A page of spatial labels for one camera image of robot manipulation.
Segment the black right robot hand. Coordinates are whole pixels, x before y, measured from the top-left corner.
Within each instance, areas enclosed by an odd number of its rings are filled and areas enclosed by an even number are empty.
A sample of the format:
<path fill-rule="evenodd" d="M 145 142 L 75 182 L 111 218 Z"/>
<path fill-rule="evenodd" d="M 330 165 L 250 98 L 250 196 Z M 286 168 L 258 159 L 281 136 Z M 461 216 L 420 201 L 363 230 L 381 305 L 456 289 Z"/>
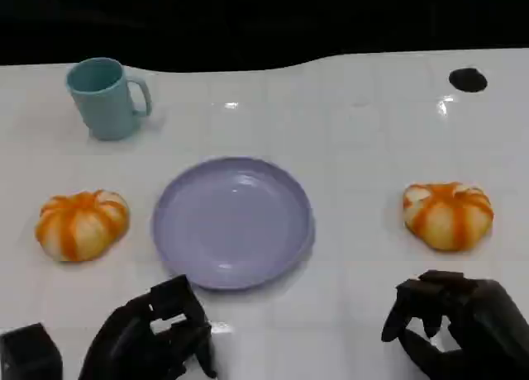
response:
<path fill-rule="evenodd" d="M 528 323 L 497 281 L 429 270 L 396 290 L 381 340 L 430 379 L 528 377 Z"/>

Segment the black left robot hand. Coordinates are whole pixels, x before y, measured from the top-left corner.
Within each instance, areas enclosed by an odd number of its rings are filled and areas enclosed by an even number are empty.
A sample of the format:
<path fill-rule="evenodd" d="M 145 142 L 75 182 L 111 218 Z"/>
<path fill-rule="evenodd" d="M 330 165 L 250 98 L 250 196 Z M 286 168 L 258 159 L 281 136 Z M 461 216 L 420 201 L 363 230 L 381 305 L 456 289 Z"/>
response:
<path fill-rule="evenodd" d="M 179 275 L 119 306 L 96 334 L 81 379 L 177 379 L 196 358 L 217 378 L 212 327 L 191 285 Z"/>

